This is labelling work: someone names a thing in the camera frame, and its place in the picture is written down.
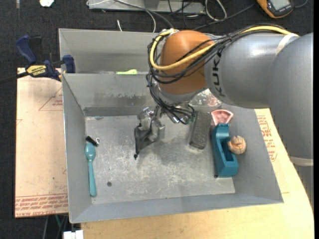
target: green object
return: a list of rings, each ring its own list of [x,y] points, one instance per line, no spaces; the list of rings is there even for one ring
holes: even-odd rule
[[[137,74],[137,70],[136,69],[131,69],[129,71],[126,71],[126,72],[116,72],[116,74],[129,74],[129,75],[132,75],[132,74]]]
[[[90,182],[90,195],[96,196],[96,186],[93,171],[93,160],[96,156],[95,146],[91,142],[87,142],[85,146],[85,156],[89,161],[89,182]]]

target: power cord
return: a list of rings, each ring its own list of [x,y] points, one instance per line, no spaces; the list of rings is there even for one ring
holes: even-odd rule
[[[160,15],[159,13],[155,12],[155,11],[152,11],[152,10],[149,10],[149,9],[146,9],[146,8],[143,8],[141,6],[138,6],[138,5],[135,5],[135,4],[131,4],[131,3],[128,3],[128,2],[124,2],[124,1],[121,1],[121,0],[113,0],[113,1],[116,1],[116,2],[119,2],[121,4],[125,4],[125,5],[128,5],[128,6],[131,6],[133,8],[138,8],[140,10],[143,10],[143,11],[146,11],[146,12],[149,12],[151,14],[154,14],[158,17],[160,17],[161,19],[163,19],[170,28],[174,28],[174,26],[172,25],[172,23],[170,21],[168,21],[164,16]]]

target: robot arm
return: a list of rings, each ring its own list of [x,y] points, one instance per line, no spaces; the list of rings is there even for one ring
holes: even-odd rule
[[[222,37],[166,30],[149,46],[151,81],[157,82],[149,82],[150,89],[167,113],[177,115],[174,108],[186,108],[207,88],[229,105],[270,108],[292,162],[312,169],[313,42],[313,33],[299,37],[272,25]]]

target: blue clamp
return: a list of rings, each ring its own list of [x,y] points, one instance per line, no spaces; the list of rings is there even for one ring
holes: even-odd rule
[[[71,55],[65,55],[63,56],[63,61],[66,66],[66,72],[75,73],[75,63],[73,57]]]
[[[26,66],[26,69],[30,66],[36,63],[36,56],[32,52],[29,42],[28,42],[29,36],[26,34],[23,37],[21,37],[18,41],[15,42],[15,46],[18,50],[18,52],[25,57],[29,64]]]
[[[235,154],[227,146],[229,138],[229,124],[219,123],[211,133],[215,173],[218,177],[231,177],[238,172],[238,162]]]

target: blue plastic spoon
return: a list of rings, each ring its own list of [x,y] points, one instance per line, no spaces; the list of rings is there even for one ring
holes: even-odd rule
[[[96,156],[95,146],[87,142],[85,146],[85,156],[89,161],[89,183],[90,183],[90,195],[92,197],[96,196],[96,186],[95,186],[95,178],[94,178],[94,171],[93,171],[93,160]]]

